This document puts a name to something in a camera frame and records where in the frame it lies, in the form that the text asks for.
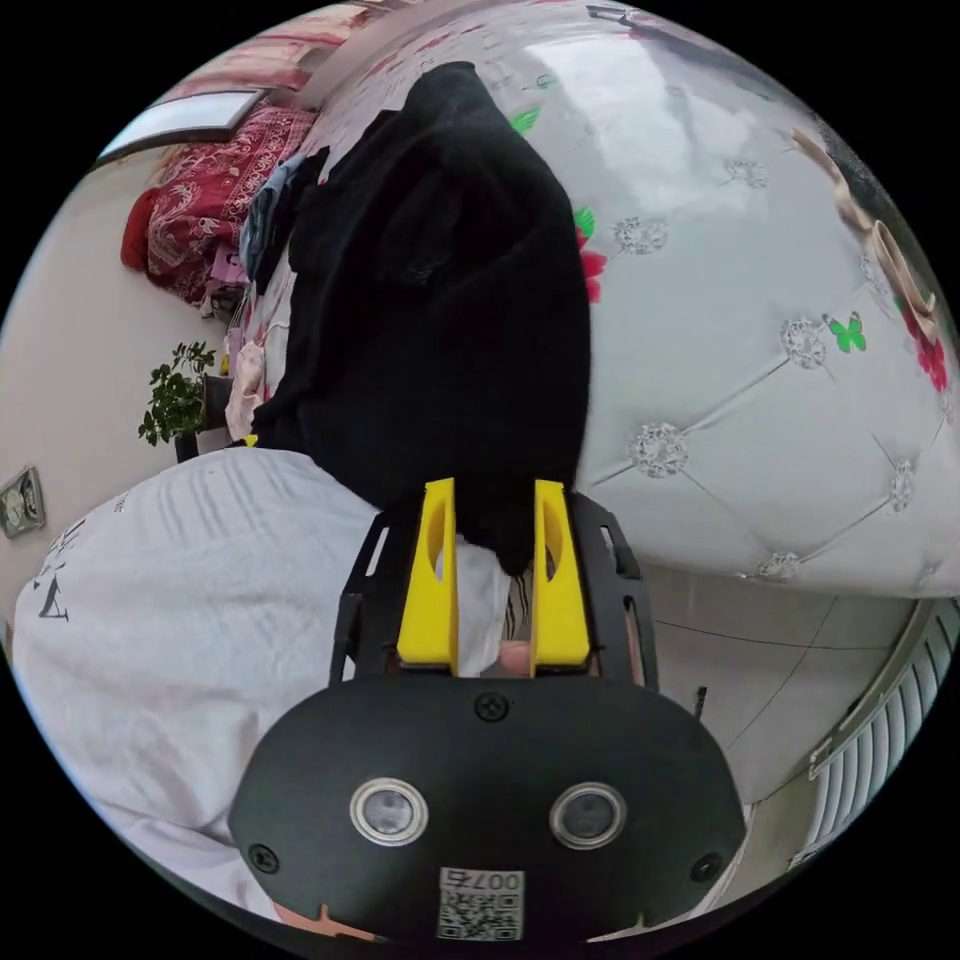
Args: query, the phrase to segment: pink cloth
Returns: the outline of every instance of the pink cloth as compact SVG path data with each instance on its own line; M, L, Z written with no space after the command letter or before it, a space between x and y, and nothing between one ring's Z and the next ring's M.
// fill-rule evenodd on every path
M253 414L263 403L263 347L250 342L237 357L233 373L233 389L227 403L227 430L231 440L249 436Z

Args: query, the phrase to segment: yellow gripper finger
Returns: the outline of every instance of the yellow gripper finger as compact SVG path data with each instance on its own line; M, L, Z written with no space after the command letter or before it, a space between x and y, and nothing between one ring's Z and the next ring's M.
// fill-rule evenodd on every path
M404 664L445 666L454 676L459 633L456 530L453 480L428 483L397 640Z
M531 676L536 675L539 667L585 666L590 656L590 635L563 484L538 480L535 507ZM547 567L548 554L552 571Z

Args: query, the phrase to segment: potted plant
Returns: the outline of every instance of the potted plant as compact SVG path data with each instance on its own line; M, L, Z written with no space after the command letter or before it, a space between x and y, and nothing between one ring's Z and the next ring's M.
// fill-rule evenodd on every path
M150 373L153 393L137 435L155 447L171 440L177 461L197 456L197 434L226 423L226 407L233 381L211 376L214 351L199 340L181 343L171 363L162 363Z

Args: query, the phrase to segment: screw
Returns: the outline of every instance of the screw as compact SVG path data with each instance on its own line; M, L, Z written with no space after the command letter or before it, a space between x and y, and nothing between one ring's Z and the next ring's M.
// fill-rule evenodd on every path
M276 873L280 869L277 855L262 843L255 843L248 851L250 862L261 873Z
M499 723L510 712L510 703L499 693L481 693L473 701L473 712L485 723Z
M690 879L694 883L710 883L716 880L720 875L720 868L723 866L723 860L719 853L708 853L701 857L690 871Z

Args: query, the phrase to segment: green butterfly decal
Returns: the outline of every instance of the green butterfly decal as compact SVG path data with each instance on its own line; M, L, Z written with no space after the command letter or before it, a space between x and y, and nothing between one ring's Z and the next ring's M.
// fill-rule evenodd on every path
M510 118L510 126L513 127L521 137L526 136L540 116L540 108L534 107L532 110L524 110Z
M850 323L844 326L839 320L828 320L827 325L830 332L837 338L837 346L844 352L849 353L851 347L858 350L867 349L867 340L863 335L863 323L860 320L860 314L854 311L850 314Z
M580 228L580 232L587 240L593 236L593 231L597 228L597 221L594 219L593 211L589 207L581 207L573 215L573 222Z

